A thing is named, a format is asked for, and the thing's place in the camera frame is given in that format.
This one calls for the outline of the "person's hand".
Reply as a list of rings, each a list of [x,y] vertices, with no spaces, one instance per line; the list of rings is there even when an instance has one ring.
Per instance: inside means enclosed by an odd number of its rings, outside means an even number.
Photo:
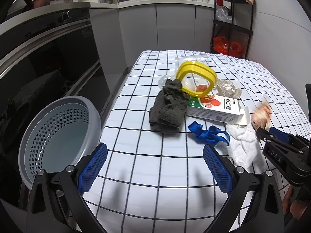
[[[283,207],[283,213],[285,214],[286,212],[290,211],[290,213],[295,219],[300,220],[308,204],[304,201],[295,200],[291,205],[289,205],[290,198],[293,195],[293,191],[294,191],[293,186],[289,185],[289,188],[285,193],[285,196],[281,202]]]

